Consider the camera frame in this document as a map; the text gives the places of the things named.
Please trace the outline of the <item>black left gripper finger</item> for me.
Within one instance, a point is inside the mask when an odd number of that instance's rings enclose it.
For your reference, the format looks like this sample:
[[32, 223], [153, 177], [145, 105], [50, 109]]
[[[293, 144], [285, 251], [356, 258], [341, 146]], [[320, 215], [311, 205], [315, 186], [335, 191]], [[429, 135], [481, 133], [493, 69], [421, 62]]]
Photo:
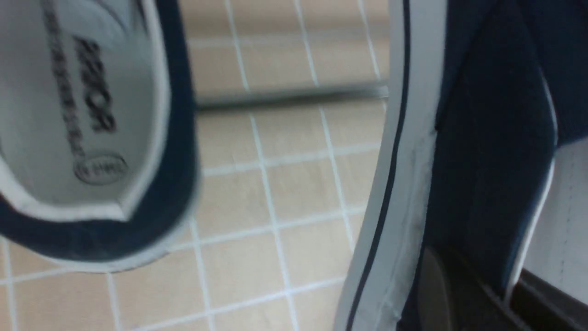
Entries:
[[586, 331], [587, 305], [523, 269], [508, 303], [485, 282], [479, 331]]

